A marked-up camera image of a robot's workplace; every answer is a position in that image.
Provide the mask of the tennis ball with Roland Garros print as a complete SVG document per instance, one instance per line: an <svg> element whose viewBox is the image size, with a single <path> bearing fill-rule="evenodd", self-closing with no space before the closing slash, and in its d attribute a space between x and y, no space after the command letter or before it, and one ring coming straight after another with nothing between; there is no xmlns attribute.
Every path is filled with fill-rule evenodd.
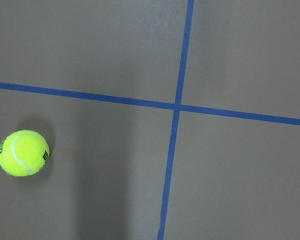
<svg viewBox="0 0 300 240"><path fill-rule="evenodd" d="M49 156L47 141L33 130L16 131L0 144L0 166L14 177L27 177L38 173Z"/></svg>

